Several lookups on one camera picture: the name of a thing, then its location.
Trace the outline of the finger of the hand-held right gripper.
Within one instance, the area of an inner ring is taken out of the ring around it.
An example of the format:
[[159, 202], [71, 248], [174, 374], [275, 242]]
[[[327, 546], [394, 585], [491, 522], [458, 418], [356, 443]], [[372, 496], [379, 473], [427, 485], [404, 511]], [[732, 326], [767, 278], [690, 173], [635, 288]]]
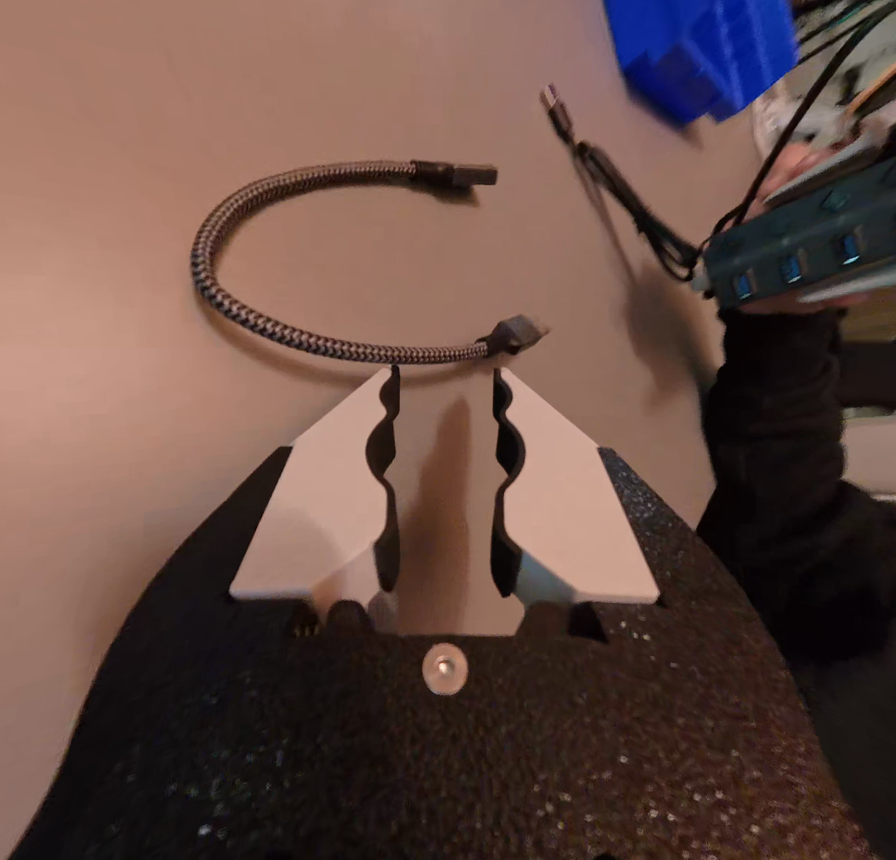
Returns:
[[797, 294], [797, 309], [848, 309], [894, 287], [894, 270], [854, 273], [801, 290]]
[[864, 171], [894, 156], [894, 141], [878, 145], [871, 140], [857, 140], [817, 163], [811, 169], [785, 182], [768, 194], [766, 206], [781, 206], [806, 196], [814, 190]]

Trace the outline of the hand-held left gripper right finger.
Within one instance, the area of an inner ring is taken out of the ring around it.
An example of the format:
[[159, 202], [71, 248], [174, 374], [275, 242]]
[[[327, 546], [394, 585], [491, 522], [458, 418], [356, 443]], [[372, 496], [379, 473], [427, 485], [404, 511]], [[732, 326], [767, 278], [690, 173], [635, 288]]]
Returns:
[[490, 568], [523, 605], [653, 605], [659, 588], [599, 446], [509, 369], [494, 371], [496, 458], [504, 472]]

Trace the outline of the dark usb hub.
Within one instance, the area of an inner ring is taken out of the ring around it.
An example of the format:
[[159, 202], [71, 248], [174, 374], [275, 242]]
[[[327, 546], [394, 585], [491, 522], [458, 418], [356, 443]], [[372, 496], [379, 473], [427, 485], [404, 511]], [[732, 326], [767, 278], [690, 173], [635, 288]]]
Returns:
[[713, 238], [701, 290], [740, 309], [814, 284], [895, 271], [895, 163], [889, 159], [774, 206]]

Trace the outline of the person's right forearm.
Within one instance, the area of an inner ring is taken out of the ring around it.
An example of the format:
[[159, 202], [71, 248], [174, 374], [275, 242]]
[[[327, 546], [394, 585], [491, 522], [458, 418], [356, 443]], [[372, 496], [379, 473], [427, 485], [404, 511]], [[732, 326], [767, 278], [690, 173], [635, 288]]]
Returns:
[[721, 314], [698, 535], [797, 664], [894, 656], [894, 506], [844, 476], [839, 315]]

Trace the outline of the blue plastic bin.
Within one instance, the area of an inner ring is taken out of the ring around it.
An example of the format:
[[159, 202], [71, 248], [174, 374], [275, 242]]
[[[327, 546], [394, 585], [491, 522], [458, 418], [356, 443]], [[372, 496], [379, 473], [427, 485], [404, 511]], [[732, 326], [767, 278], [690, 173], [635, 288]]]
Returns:
[[730, 119], [798, 62], [790, 0], [603, 0], [628, 86], [683, 127]]

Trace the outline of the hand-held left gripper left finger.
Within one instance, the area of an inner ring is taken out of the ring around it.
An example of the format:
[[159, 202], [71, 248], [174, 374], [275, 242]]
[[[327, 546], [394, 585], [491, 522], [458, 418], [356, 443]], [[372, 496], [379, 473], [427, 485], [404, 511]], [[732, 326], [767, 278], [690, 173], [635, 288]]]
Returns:
[[379, 369], [289, 448], [230, 597], [395, 606], [400, 565], [395, 493], [400, 374]]

